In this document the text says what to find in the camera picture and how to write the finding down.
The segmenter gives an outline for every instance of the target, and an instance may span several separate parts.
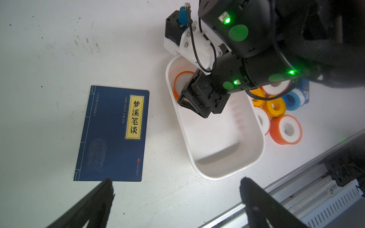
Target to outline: white tray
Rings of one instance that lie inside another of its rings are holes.
[[[181,107],[172,93],[174,80],[180,72],[196,69],[178,55],[167,66],[166,82],[191,164],[202,177],[220,180],[258,162],[265,150],[265,136],[244,91],[233,93],[221,114],[211,113],[206,119]]]

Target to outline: orange tape roll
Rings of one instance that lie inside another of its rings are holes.
[[[250,92],[253,93],[256,96],[265,97],[264,92],[260,88],[250,90]],[[255,107],[261,107],[265,103],[265,101],[263,101],[263,100],[256,100],[256,99],[253,99],[253,98],[251,98],[251,100],[252,100],[253,106],[255,106]]]
[[[178,74],[177,76],[176,76],[176,78],[175,78],[175,81],[174,81],[174,86],[172,87],[172,94],[174,94],[174,98],[175,98],[175,100],[176,101],[178,101],[179,100],[179,98],[180,98],[180,93],[181,93],[181,91],[183,90],[183,88],[184,88],[184,86],[185,86],[185,84],[189,81],[189,79],[191,78],[191,76],[188,78],[188,81],[186,81],[187,80],[187,77],[186,78],[184,78],[180,83],[178,83],[178,84],[181,84],[181,85],[178,85],[179,86],[179,92],[177,92],[177,90],[176,90],[176,82],[177,82],[177,79],[180,77],[180,75],[182,75],[182,74],[186,74],[186,73],[189,73],[189,74],[194,74],[194,72],[193,71],[183,71],[183,72],[181,72],[180,74]]]
[[[296,118],[285,115],[271,120],[270,135],[278,144],[294,145],[300,142],[303,131]]]
[[[262,106],[262,109],[265,110],[267,115],[270,117],[279,117],[285,114],[285,111],[287,110],[287,105],[285,104],[284,100],[280,97],[272,101],[266,101]]]

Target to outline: tape roll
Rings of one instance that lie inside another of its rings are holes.
[[[285,115],[271,120],[270,135],[278,144],[297,144],[303,131],[296,118]]]
[[[287,106],[285,105],[284,100],[280,97],[272,101],[265,101],[262,109],[265,110],[267,115],[270,117],[279,117],[285,114]]]
[[[267,113],[259,107],[255,107],[255,112],[256,115],[258,117],[258,120],[260,121],[261,124],[261,130],[263,132],[264,135],[267,135],[269,133],[270,130],[270,118],[267,115]]]
[[[282,81],[282,82],[274,82],[270,85],[264,85],[262,90],[269,95],[278,95],[279,93],[284,92],[288,88],[290,84],[290,80]]]
[[[250,92],[256,96],[265,97],[264,92],[260,88],[251,90]],[[263,101],[263,100],[257,100],[257,99],[253,99],[253,98],[251,98],[251,100],[252,100],[253,106],[255,106],[255,107],[261,107],[265,103],[265,101]]]
[[[194,74],[193,71],[183,71],[178,74],[174,81],[174,86],[172,88],[172,94],[174,94],[174,98],[176,101],[179,100],[181,91],[183,90],[186,83],[189,82],[192,77],[191,74]]]
[[[287,95],[284,95],[282,99],[284,100],[288,111],[294,111],[300,107],[301,100],[298,94],[293,91],[290,91]]]
[[[292,92],[296,93],[299,96],[300,106],[302,106],[304,104],[304,102],[306,101],[306,94],[304,93],[304,91],[299,88],[295,88],[292,90]]]

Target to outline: white table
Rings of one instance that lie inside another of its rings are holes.
[[[242,177],[265,187],[365,128],[363,88],[311,84],[310,103],[291,112],[299,144],[267,136],[258,164],[222,181],[200,177],[165,82],[165,19],[183,3],[0,2],[1,227],[45,227],[98,184],[73,181],[91,85],[150,91],[142,182],[113,183],[108,227],[197,227],[241,201]]]

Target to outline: blue book cover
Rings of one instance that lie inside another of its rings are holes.
[[[74,181],[141,181],[147,90],[91,86]]]

